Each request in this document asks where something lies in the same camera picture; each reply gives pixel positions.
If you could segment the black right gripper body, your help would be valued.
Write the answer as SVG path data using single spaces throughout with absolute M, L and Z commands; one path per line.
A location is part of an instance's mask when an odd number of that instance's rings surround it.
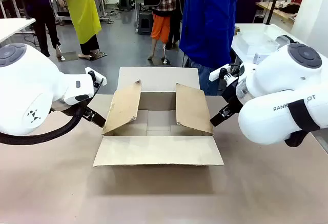
M 229 84 L 222 93 L 223 99 L 226 101 L 227 105 L 223 108 L 224 111 L 228 113 L 239 113 L 243 104 L 239 101 L 236 95 L 236 87 L 238 85 L 238 80 L 233 81 Z

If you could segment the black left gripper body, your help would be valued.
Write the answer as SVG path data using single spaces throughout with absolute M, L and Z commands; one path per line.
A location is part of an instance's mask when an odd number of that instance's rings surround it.
M 90 100 L 83 100 L 76 104 L 78 113 L 87 121 L 93 120 L 93 110 L 88 107 Z

